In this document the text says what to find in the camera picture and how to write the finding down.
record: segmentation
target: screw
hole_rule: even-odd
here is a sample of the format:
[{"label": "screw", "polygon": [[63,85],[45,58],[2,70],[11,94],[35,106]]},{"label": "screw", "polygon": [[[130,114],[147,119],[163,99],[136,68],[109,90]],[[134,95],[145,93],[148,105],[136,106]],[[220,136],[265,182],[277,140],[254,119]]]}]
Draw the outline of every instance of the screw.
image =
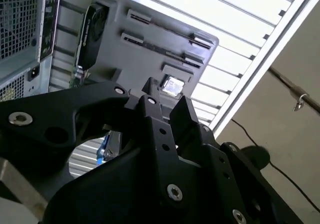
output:
[{"label": "screw", "polygon": [[229,145],[230,149],[234,152],[237,152],[237,148],[234,145]]},{"label": "screw", "polygon": [[179,187],[177,187],[175,184],[170,184],[167,186],[166,191],[169,195],[169,197],[174,200],[175,202],[181,202],[183,195],[182,191]]},{"label": "screw", "polygon": [[116,87],[114,90],[115,90],[117,93],[119,93],[119,94],[125,93],[124,90],[122,90],[122,89],[119,88],[119,87]]},{"label": "screw", "polygon": [[14,112],[9,115],[9,122],[12,125],[24,127],[30,125],[33,122],[32,116],[25,112]]},{"label": "screw", "polygon": [[234,209],[232,211],[232,214],[233,214],[234,219],[238,222],[238,224],[247,224],[247,221],[246,221],[244,215],[240,211]]},{"label": "screw", "polygon": [[204,125],[204,126],[202,126],[202,127],[203,127],[203,129],[204,129],[207,133],[211,131],[210,128],[207,127],[206,125]]},{"label": "screw", "polygon": [[156,101],[153,100],[151,97],[148,97],[148,101],[149,101],[150,103],[152,103],[152,104],[156,104]]}]

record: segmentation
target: ventilation grille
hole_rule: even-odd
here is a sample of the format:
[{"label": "ventilation grille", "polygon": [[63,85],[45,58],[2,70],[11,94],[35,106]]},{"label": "ventilation grille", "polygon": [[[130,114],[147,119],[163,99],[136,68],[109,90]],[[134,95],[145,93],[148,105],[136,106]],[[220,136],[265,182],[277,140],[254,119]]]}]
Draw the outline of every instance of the ventilation grille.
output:
[{"label": "ventilation grille", "polygon": [[27,48],[36,31],[38,0],[0,0],[0,61]]},{"label": "ventilation grille", "polygon": [[6,83],[5,86],[0,86],[0,102],[14,100],[24,97],[25,89],[25,74],[22,73]]}]

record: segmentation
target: black cable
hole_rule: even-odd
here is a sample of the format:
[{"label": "black cable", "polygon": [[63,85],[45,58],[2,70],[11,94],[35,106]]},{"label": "black cable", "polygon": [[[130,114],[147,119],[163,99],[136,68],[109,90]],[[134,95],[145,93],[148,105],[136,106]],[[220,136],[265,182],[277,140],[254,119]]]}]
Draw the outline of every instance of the black cable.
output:
[{"label": "black cable", "polygon": [[[250,139],[250,141],[257,147],[259,147],[259,145],[255,142],[255,140],[252,139],[252,137],[249,135],[249,133],[247,132],[247,130],[244,128],[243,125],[241,125],[239,122],[237,122],[234,119],[231,119],[231,121],[233,121],[235,124],[237,124],[246,134],[246,136]],[[311,206],[313,206],[313,208],[320,213],[320,209],[312,202],[312,200],[307,196],[307,194],[305,194],[305,192],[287,175],[285,174],[281,169],[279,169],[276,165],[274,165],[271,161],[270,161],[270,165],[276,169],[279,173],[281,173],[285,178],[287,178],[294,186],[295,188],[298,189],[298,191],[304,196],[304,198],[311,204]]]}]

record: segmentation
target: blue cable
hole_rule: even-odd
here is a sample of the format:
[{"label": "blue cable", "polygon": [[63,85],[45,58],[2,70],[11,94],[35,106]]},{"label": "blue cable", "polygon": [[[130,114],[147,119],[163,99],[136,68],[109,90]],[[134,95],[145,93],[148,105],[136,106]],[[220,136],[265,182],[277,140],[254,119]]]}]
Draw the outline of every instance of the blue cable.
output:
[{"label": "blue cable", "polygon": [[104,159],[104,151],[106,150],[109,137],[110,137],[109,133],[105,135],[104,140],[102,141],[99,149],[96,151],[96,164],[98,166],[102,164],[102,161]]}]

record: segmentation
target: white ceiling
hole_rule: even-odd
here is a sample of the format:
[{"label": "white ceiling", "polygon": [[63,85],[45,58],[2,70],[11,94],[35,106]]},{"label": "white ceiling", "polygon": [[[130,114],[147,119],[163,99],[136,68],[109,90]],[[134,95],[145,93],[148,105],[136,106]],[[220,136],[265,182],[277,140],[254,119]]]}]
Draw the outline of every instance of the white ceiling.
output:
[{"label": "white ceiling", "polygon": [[[272,66],[320,102],[319,3]],[[294,105],[289,91],[267,73],[233,118],[259,145],[269,150],[272,162],[320,207],[320,116],[308,106],[293,112]],[[233,122],[217,140],[232,141],[240,148],[252,145]],[[281,174],[270,166],[262,173],[304,223],[320,223],[320,214]]]}]

